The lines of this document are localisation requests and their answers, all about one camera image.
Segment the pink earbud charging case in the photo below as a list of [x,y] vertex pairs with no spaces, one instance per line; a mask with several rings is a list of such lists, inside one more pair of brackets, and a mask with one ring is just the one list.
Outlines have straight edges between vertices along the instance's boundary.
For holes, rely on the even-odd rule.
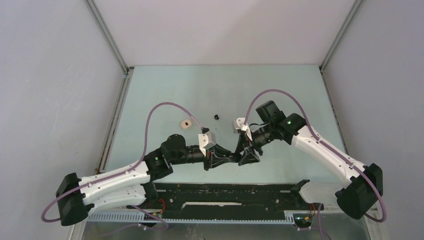
[[189,119],[183,120],[180,123],[181,128],[184,129],[184,130],[189,129],[192,125],[193,125],[193,123]]

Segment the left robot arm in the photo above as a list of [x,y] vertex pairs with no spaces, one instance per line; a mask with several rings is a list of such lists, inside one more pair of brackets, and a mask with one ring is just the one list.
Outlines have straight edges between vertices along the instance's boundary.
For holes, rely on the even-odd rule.
[[109,208],[141,204],[153,208],[158,202],[153,181],[172,174],[174,165],[203,163],[208,170],[242,158],[218,144],[209,144],[207,134],[200,135],[199,145],[190,146],[182,135],[172,134],[159,148],[127,166],[93,176],[66,175],[55,194],[61,225],[77,224]]

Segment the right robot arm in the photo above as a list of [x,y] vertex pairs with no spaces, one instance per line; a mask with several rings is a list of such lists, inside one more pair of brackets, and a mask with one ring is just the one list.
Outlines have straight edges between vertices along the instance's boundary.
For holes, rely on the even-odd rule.
[[304,179],[291,189],[291,204],[304,209],[309,204],[337,205],[353,219],[361,219],[383,195],[383,171],[375,163],[365,165],[315,133],[297,113],[285,116],[269,100],[256,108],[264,125],[251,131],[244,117],[233,122],[239,135],[236,152],[242,153],[238,164],[257,163],[262,147],[274,140],[284,141],[313,157],[338,178],[337,183],[313,182]]

